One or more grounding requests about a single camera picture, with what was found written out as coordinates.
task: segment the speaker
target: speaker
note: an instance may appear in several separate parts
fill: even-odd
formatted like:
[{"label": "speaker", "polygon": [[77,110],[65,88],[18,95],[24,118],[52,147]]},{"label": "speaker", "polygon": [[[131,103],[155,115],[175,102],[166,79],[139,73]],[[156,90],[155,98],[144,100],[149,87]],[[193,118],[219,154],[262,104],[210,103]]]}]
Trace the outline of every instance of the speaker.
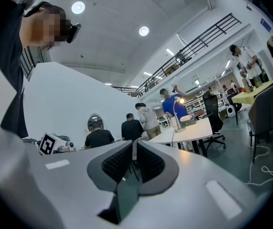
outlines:
[{"label": "speaker", "polygon": [[234,106],[232,106],[232,105],[227,106],[227,116],[229,118],[235,116],[235,108],[234,108]]}]

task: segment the black chair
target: black chair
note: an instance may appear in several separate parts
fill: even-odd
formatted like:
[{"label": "black chair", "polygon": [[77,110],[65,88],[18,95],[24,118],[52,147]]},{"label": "black chair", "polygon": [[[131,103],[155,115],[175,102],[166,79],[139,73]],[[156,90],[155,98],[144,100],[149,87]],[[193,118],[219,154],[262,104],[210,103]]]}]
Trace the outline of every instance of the black chair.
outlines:
[{"label": "black chair", "polygon": [[[204,100],[204,104],[205,104],[205,108],[206,108],[206,113],[207,115],[204,117],[208,117],[209,118],[209,122],[211,124],[212,127],[212,134],[220,134],[218,133],[222,126],[223,126],[223,122],[222,120],[219,118],[219,111],[218,111],[218,97],[216,95],[212,95],[210,92],[206,92],[203,95],[203,100]],[[208,140],[204,141],[204,143],[209,143],[206,150],[210,147],[210,145],[212,143],[219,143],[219,144],[223,144],[223,148],[226,148],[226,144],[223,142],[220,142],[219,138],[221,138],[224,140],[225,137],[223,135],[219,135],[214,137],[210,137]]]},{"label": "black chair", "polygon": [[235,115],[236,115],[236,124],[238,125],[238,111],[242,108],[242,104],[234,104],[232,98],[236,95],[238,95],[239,93],[237,93],[234,89],[229,89],[227,90],[227,100],[230,103],[230,105],[232,105],[235,109]]}]

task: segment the desk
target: desk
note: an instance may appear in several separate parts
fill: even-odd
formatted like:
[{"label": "desk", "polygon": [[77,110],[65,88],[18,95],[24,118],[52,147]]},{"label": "desk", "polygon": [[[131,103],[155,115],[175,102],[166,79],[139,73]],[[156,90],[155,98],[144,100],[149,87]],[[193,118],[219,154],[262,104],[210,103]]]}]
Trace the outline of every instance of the desk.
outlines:
[{"label": "desk", "polygon": [[151,139],[150,142],[167,144],[167,143],[181,143],[181,142],[192,142],[194,152],[200,154],[197,140],[199,140],[203,155],[207,157],[206,149],[204,147],[203,139],[212,136],[212,127],[208,118],[199,120],[196,124],[187,126],[185,131],[174,133],[174,128],[171,127],[155,138]]},{"label": "desk", "polygon": [[238,95],[236,95],[235,97],[232,98],[233,103],[240,103],[240,104],[253,104],[255,101],[255,97],[261,93],[262,91],[264,91],[265,89],[267,89],[268,87],[273,85],[273,80],[269,81],[269,82],[265,82],[263,83],[260,87],[255,88],[254,91],[252,91],[251,93],[239,93]]}]

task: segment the white partition wall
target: white partition wall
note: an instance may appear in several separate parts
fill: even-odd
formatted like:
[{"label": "white partition wall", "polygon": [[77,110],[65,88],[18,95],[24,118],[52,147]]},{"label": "white partition wall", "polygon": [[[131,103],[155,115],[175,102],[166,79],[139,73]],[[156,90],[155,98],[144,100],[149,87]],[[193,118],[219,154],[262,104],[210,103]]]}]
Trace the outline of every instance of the white partition wall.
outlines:
[{"label": "white partition wall", "polygon": [[132,98],[110,86],[56,62],[39,63],[25,86],[24,114],[29,137],[45,132],[67,135],[76,147],[84,145],[88,119],[98,114],[105,129],[121,138],[127,113],[138,118]]}]

